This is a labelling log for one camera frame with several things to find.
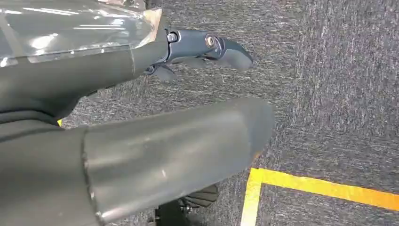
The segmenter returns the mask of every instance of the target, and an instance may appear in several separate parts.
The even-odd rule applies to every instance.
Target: yellow floor tape
[[[398,194],[341,185],[320,179],[296,177],[268,169],[252,168],[245,192],[241,226],[255,226],[262,183],[399,211]]]

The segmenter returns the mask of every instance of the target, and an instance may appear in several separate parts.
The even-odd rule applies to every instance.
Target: clear plastic wrap
[[[0,67],[134,49],[155,40],[162,9],[97,1],[0,2]]]

